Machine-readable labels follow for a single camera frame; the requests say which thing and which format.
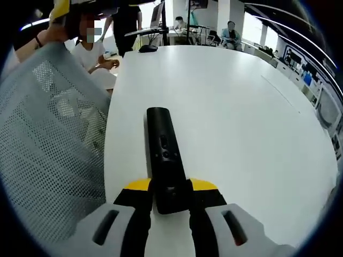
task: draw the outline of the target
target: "person's arm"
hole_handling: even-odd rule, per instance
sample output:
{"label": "person's arm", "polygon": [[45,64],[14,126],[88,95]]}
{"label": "person's arm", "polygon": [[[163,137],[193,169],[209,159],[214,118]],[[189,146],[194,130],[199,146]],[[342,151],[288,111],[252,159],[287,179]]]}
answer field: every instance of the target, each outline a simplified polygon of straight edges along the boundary
{"label": "person's arm", "polygon": [[90,68],[90,69],[88,70],[88,73],[89,73],[89,74],[92,74],[93,71],[95,71],[95,70],[97,70],[97,69],[100,69],[100,68],[101,68],[100,65],[94,66],[93,68]]}
{"label": "person's arm", "polygon": [[111,63],[111,69],[112,67],[118,68],[119,66],[119,61],[118,60],[106,60],[103,55],[99,56],[98,63],[100,64],[99,66],[103,65],[109,65],[109,64],[104,64],[104,63]]}
{"label": "person's arm", "polygon": [[[64,42],[68,40],[68,36],[64,27],[57,24],[51,24],[48,29],[38,33],[37,38],[42,46],[45,46],[49,42]],[[27,58],[29,58],[35,52],[35,50],[39,48],[40,45],[37,39],[34,38],[21,48],[17,49],[16,55],[19,61],[22,63]]]}
{"label": "person's arm", "polygon": [[141,11],[140,8],[138,7],[138,13],[137,13],[137,21],[138,21],[138,30],[141,30],[141,20],[142,20],[142,16],[141,16]]}
{"label": "person's arm", "polygon": [[240,44],[242,42],[240,34],[235,31],[236,38],[234,40],[235,44]]}
{"label": "person's arm", "polygon": [[101,41],[103,41],[103,39],[105,38],[106,32],[107,32],[109,26],[111,25],[112,21],[113,21],[113,18],[112,18],[112,17],[106,18],[105,26],[104,26],[104,28],[103,28],[102,36],[101,36],[101,38],[100,38]]}
{"label": "person's arm", "polygon": [[221,39],[223,39],[223,43],[227,43],[229,41],[229,38],[226,37],[225,29],[221,31]]}

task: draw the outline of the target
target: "computer monitor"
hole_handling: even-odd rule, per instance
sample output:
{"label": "computer monitor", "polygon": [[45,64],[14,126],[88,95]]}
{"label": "computer monitor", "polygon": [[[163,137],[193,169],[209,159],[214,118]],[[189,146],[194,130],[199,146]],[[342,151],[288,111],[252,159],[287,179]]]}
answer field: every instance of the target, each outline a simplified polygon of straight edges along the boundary
{"label": "computer monitor", "polygon": [[156,5],[154,10],[152,11],[150,28],[157,28],[159,26],[159,22],[161,19],[161,13],[162,13],[162,9],[163,9],[164,4],[165,4],[165,2],[163,1],[159,5]]}

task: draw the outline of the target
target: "laptop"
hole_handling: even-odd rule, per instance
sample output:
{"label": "laptop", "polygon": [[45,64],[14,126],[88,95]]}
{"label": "laptop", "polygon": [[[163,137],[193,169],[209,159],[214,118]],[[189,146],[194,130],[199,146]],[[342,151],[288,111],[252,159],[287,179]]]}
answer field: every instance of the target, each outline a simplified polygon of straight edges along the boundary
{"label": "laptop", "polygon": [[164,4],[165,2],[163,1],[162,3],[155,6],[152,12],[152,16],[151,16],[150,28],[142,29],[140,31],[130,32],[130,33],[125,34],[125,36],[148,34],[149,32],[153,33],[153,32],[159,31],[160,30],[159,23],[160,23],[161,13],[162,13]]}

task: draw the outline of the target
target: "remote control button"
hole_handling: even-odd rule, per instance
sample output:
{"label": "remote control button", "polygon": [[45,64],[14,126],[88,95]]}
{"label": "remote control button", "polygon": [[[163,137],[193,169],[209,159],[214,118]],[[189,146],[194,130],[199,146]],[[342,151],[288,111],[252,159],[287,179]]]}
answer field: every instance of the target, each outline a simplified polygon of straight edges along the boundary
{"label": "remote control button", "polygon": [[160,137],[160,140],[161,140],[161,146],[163,149],[167,149],[168,147],[168,140],[167,140],[167,137],[165,135],[162,135]]}
{"label": "remote control button", "polygon": [[169,158],[169,153],[168,153],[168,152],[163,152],[162,156],[163,156],[164,158]]}

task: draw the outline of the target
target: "man in white shirt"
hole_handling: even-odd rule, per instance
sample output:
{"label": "man in white shirt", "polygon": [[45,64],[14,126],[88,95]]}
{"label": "man in white shirt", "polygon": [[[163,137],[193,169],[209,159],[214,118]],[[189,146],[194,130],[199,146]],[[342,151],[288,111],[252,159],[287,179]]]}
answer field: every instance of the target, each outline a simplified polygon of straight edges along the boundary
{"label": "man in white shirt", "polygon": [[183,18],[181,16],[177,16],[175,20],[177,21],[175,29],[187,29],[187,23],[183,21]]}
{"label": "man in white shirt", "polygon": [[80,64],[91,74],[93,81],[106,89],[113,91],[116,77],[109,72],[119,66],[118,60],[105,60],[105,49],[101,41],[94,42],[94,16],[82,14],[80,21],[80,37],[71,51]]}

